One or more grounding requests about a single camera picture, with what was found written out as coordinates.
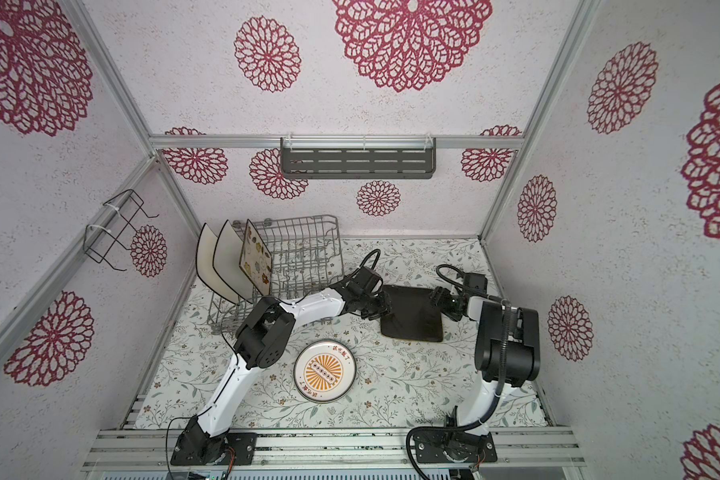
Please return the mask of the round plate orange pattern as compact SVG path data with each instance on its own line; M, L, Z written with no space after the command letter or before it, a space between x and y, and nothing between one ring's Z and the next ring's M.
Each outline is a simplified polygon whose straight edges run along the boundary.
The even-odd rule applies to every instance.
M315 403L329 403L346 395L357 374L351 350L333 340L307 346L297 357L293 377L298 393Z

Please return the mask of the floral patterned square plate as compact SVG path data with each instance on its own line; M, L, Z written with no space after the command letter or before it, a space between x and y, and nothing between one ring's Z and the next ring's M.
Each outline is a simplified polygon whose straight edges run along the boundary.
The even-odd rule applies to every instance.
M271 293L273 257L251 220L243 231L239 266L260 295Z

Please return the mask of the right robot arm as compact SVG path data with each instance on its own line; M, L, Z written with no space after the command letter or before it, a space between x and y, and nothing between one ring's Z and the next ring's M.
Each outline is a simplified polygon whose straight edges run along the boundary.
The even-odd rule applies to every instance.
M477 383L443 426L414 427L406 435L407 459L420 478L427 463L470 463L474 470L497 460L488 422L502 398L535 380L541 368L538 312L516 307L487 291L487 277L450 264L435 268L454 295L437 288L434 302L452 320L474 321Z

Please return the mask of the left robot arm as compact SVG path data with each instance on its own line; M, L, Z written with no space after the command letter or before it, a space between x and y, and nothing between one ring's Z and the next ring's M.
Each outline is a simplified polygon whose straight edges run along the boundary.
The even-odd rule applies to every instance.
M233 356L210 399L185 419L176 443L165 445L166 466L206 465L225 456L239 405L258 376L280 360L293 333L344 314L370 320L387 314L390 304L376 271L380 256L380 249L372 250L350 274L301 299L261 298L236 331Z

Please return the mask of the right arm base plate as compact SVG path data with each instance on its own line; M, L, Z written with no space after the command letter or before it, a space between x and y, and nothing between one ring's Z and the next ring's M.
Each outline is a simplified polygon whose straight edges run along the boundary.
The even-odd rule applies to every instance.
M497 450L490 434L445 432L425 429L411 436L412 452L423 464L482 464L497 461Z

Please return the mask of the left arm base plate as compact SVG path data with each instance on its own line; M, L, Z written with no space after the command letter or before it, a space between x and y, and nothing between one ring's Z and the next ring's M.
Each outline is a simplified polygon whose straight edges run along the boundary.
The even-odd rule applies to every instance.
M204 432L182 433L173 449L171 466L246 466L252 463L257 435L227 433L209 437Z

